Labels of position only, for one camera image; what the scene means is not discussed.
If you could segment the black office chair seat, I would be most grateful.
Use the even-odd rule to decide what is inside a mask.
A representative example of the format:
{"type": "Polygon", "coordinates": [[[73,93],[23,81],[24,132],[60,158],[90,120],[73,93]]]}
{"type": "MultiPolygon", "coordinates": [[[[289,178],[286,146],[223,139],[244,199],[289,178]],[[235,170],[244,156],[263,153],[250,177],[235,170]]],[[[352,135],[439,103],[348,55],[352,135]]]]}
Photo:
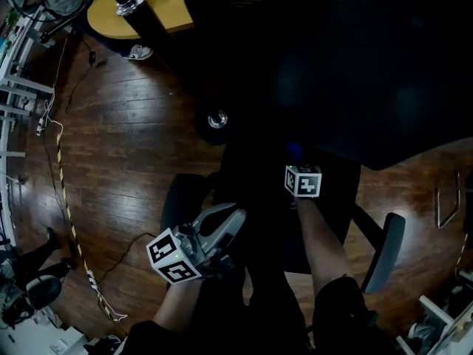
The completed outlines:
{"type": "Polygon", "coordinates": [[[286,166],[317,166],[320,195],[314,202],[340,242],[353,216],[361,167],[313,146],[302,146],[300,163],[290,161],[283,141],[231,139],[218,172],[215,203],[237,203],[248,214],[239,239],[251,256],[276,259],[280,270],[309,274],[293,196],[285,188],[286,166]]]}

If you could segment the person's right forearm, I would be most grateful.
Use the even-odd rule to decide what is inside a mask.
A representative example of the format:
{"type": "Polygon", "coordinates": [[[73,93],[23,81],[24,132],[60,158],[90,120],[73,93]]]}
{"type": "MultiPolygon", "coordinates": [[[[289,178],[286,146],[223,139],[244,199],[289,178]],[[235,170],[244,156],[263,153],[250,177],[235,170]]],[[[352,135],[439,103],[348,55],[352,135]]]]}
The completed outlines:
{"type": "Polygon", "coordinates": [[[351,277],[352,274],[343,245],[316,204],[312,200],[297,199],[296,206],[313,289],[317,295],[327,284],[343,276],[351,277]]]}

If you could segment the white metal-frame desk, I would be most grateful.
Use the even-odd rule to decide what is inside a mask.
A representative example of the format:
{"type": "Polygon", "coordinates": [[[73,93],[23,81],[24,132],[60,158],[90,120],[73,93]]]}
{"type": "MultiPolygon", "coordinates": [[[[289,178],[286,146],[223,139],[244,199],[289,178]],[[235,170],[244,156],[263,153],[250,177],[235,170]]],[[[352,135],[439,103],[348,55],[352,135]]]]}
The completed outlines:
{"type": "Polygon", "coordinates": [[[26,110],[14,107],[14,102],[20,98],[35,101],[40,92],[52,92],[51,87],[21,75],[32,46],[39,42],[39,30],[45,18],[41,7],[30,17],[19,17],[4,40],[0,56],[0,92],[7,94],[7,100],[0,102],[0,224],[4,239],[13,247],[16,246],[16,239],[8,197],[11,178],[7,176],[7,161],[9,158],[24,158],[26,153],[9,150],[8,141],[15,118],[29,115],[26,110]]]}

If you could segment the grey black office chair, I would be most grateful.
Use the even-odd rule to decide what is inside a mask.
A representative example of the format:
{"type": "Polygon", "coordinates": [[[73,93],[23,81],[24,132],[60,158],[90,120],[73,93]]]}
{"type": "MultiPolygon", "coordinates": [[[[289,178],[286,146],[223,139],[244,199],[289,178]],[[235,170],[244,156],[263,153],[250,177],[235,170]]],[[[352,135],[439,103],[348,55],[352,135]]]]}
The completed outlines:
{"type": "Polygon", "coordinates": [[[35,310],[47,307],[62,290],[61,281],[52,275],[36,277],[26,285],[27,297],[35,310]]]}

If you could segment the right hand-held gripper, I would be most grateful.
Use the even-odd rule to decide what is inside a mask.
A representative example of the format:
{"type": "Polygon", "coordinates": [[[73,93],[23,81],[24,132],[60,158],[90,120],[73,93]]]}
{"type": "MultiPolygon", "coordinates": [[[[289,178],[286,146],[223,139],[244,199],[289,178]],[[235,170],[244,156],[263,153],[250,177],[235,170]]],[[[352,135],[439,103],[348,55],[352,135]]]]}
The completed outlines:
{"type": "Polygon", "coordinates": [[[294,197],[318,197],[321,172],[317,166],[286,166],[285,188],[294,197]]]}

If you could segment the yellow black striped tape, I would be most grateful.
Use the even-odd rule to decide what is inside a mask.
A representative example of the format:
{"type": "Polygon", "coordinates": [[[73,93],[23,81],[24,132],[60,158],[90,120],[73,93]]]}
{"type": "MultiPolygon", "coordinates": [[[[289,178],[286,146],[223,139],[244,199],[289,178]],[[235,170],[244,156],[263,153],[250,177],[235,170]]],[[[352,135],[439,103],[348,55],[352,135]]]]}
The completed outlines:
{"type": "MultiPolygon", "coordinates": [[[[81,262],[83,263],[83,267],[85,272],[91,268],[87,265],[86,259],[84,257],[84,253],[81,248],[81,244],[78,239],[78,233],[76,231],[75,223],[72,218],[72,214],[69,208],[69,201],[67,199],[67,190],[65,186],[65,180],[64,180],[64,170],[63,170],[63,164],[62,164],[62,154],[61,154],[61,136],[62,132],[60,132],[57,137],[56,137],[56,146],[57,146],[57,163],[58,163],[58,168],[59,168],[59,175],[60,175],[60,182],[61,182],[61,190],[63,194],[63,199],[64,199],[64,204],[66,208],[66,213],[67,213],[67,218],[70,224],[70,230],[72,232],[72,237],[73,241],[75,244],[75,247],[77,249],[78,255],[80,257],[81,262]]],[[[112,322],[120,322],[127,318],[126,314],[119,314],[116,312],[113,307],[106,301],[106,298],[104,295],[101,293],[101,290],[98,286],[98,291],[93,290],[98,298],[98,304],[99,307],[101,308],[102,312],[107,316],[108,319],[110,319],[112,322]]]]}

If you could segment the person's black clothing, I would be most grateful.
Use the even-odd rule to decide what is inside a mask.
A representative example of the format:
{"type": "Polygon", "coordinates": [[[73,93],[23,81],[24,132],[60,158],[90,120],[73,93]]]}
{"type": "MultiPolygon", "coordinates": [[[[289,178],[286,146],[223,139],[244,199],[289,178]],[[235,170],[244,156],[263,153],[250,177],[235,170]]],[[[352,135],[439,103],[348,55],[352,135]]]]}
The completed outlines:
{"type": "Polygon", "coordinates": [[[250,270],[253,294],[243,302],[245,272],[202,280],[184,332],[153,320],[132,326],[122,355],[393,355],[358,283],[343,276],[315,296],[312,334],[283,272],[250,270]]]}

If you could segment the oval wooden table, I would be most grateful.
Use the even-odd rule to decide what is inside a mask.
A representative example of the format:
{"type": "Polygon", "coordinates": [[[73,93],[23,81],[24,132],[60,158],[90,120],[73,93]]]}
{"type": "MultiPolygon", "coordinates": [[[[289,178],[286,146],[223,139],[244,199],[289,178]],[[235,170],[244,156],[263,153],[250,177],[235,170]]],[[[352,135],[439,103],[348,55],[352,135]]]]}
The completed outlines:
{"type": "MultiPolygon", "coordinates": [[[[194,26],[184,0],[147,0],[168,33],[194,26]]],[[[87,19],[97,33],[115,39],[138,39],[140,36],[116,13],[115,0],[94,0],[87,11],[87,19]]]]}

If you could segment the white shelf frame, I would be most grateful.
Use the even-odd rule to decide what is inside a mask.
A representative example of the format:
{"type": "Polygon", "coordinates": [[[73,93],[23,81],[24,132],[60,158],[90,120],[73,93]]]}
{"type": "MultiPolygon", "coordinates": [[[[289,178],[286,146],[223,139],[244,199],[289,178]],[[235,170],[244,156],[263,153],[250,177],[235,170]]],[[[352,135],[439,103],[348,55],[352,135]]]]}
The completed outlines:
{"type": "Polygon", "coordinates": [[[400,355],[473,355],[473,271],[459,271],[457,281],[444,305],[419,297],[424,316],[396,337],[400,355]]]}

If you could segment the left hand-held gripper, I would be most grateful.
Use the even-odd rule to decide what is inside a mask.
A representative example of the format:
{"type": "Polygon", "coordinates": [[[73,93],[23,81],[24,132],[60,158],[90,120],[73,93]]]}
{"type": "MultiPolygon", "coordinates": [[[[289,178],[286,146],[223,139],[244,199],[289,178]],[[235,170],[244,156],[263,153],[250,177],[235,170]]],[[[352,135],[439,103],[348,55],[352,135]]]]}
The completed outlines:
{"type": "Polygon", "coordinates": [[[223,277],[234,269],[227,247],[246,217],[236,203],[221,203],[201,212],[192,225],[166,229],[146,247],[152,268],[170,284],[223,277]]]}

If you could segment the black coat rack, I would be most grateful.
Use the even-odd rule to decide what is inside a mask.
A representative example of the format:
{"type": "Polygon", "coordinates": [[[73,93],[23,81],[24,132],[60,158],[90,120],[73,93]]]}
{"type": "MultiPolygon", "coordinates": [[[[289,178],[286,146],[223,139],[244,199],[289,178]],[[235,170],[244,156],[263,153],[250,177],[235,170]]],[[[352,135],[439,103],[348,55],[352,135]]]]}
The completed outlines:
{"type": "Polygon", "coordinates": [[[152,46],[158,58],[184,84],[191,81],[189,68],[177,42],[166,31],[146,0],[115,0],[117,13],[124,18],[137,34],[152,46]]]}

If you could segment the black cantilever chair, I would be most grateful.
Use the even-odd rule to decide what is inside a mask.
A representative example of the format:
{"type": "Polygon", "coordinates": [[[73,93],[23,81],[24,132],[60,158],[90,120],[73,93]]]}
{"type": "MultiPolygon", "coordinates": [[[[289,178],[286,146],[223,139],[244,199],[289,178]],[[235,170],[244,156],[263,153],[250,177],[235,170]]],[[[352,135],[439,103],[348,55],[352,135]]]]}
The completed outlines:
{"type": "Polygon", "coordinates": [[[455,180],[455,205],[453,210],[444,218],[441,215],[440,190],[435,188],[435,220],[436,226],[442,229],[458,213],[462,195],[465,197],[465,217],[463,221],[463,232],[473,236],[473,171],[465,178],[464,186],[460,185],[460,171],[454,170],[455,180]]]}

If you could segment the person's left forearm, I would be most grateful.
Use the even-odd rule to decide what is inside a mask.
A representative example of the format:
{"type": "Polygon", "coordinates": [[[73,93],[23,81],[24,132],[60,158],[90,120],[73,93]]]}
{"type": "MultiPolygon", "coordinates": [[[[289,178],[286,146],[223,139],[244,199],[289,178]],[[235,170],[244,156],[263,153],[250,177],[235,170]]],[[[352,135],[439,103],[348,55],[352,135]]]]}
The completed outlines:
{"type": "Polygon", "coordinates": [[[190,325],[202,284],[201,279],[195,279],[171,285],[153,321],[166,330],[184,332],[190,325]]]}

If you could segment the white storage box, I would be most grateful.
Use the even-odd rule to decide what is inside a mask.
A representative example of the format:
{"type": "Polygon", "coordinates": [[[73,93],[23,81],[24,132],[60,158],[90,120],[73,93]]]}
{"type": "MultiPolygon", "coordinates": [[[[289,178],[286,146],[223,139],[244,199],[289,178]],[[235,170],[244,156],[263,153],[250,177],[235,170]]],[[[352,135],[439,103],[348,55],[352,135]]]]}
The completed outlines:
{"type": "Polygon", "coordinates": [[[86,355],[84,334],[66,327],[49,307],[15,328],[0,329],[0,355],[86,355]]]}

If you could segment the round chrome knob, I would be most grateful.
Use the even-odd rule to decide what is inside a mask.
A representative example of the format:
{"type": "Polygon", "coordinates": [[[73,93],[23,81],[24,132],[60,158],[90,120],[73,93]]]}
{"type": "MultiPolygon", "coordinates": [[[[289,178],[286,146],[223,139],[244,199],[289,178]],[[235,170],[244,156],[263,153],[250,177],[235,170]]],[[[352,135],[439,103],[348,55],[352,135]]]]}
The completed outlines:
{"type": "Polygon", "coordinates": [[[222,129],[227,125],[227,123],[228,116],[224,111],[220,109],[214,110],[208,115],[208,125],[212,129],[222,129]]]}

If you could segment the blue fleece cloth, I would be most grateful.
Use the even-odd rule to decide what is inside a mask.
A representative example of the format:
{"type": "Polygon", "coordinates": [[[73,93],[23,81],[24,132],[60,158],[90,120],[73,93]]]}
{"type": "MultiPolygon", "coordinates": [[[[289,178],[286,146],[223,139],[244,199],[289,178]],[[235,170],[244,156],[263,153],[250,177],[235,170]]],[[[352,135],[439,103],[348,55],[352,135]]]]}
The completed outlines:
{"type": "Polygon", "coordinates": [[[286,143],[286,150],[291,162],[296,164],[302,161],[303,150],[300,144],[286,143]]]}

